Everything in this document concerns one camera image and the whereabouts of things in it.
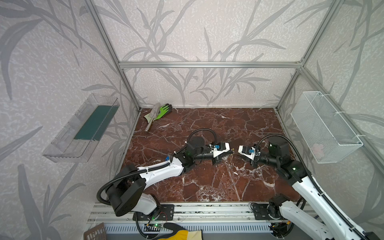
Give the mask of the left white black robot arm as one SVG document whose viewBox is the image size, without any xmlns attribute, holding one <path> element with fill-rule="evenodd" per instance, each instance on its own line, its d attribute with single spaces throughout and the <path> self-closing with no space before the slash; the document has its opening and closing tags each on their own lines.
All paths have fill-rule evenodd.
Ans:
<svg viewBox="0 0 384 240">
<path fill-rule="evenodd" d="M 218 142 L 213 130 L 195 130 L 188 136 L 185 145 L 169 154 L 164 162 L 145 167 L 126 165 L 112 180 L 100 187 L 97 200 L 111 206 L 117 217 L 134 212 L 135 220 L 139 220 L 140 215 L 155 220 L 166 210 L 154 195 L 145 194 L 147 188 L 181 176 L 203 161 L 217 165 L 233 152 L 229 143 Z"/>
</svg>

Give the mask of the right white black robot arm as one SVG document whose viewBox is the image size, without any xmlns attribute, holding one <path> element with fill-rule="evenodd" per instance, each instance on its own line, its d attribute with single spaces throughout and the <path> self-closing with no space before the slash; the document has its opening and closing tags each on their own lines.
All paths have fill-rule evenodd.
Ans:
<svg viewBox="0 0 384 240">
<path fill-rule="evenodd" d="M 271 199 L 271 205 L 281 217 L 292 222 L 314 240 L 377 240 L 373 232 L 366 232 L 349 218 L 340 207 L 323 191 L 295 145 L 285 136 L 271 134 L 264 137 L 280 138 L 289 144 L 296 153 L 296 160 L 290 158 L 289 148 L 281 148 L 277 142 L 272 143 L 273 151 L 263 152 L 260 145 L 239 147 L 239 154 L 255 167 L 261 163 L 272 166 L 293 189 L 313 208 L 319 220 L 304 212 L 300 207 L 289 201 L 285 196 Z"/>
</svg>

